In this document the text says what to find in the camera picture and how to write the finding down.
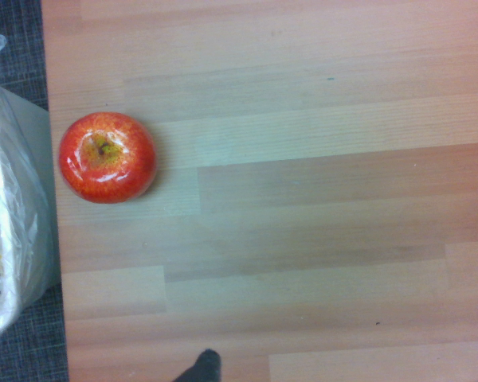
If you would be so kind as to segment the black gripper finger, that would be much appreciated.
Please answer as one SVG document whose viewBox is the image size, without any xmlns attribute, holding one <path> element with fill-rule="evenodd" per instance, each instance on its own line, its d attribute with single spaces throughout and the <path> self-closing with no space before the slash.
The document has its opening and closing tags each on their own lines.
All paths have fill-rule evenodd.
<svg viewBox="0 0 478 382">
<path fill-rule="evenodd" d="M 206 349 L 194 364 L 174 379 L 174 382 L 220 382 L 221 357 L 213 349 Z"/>
</svg>

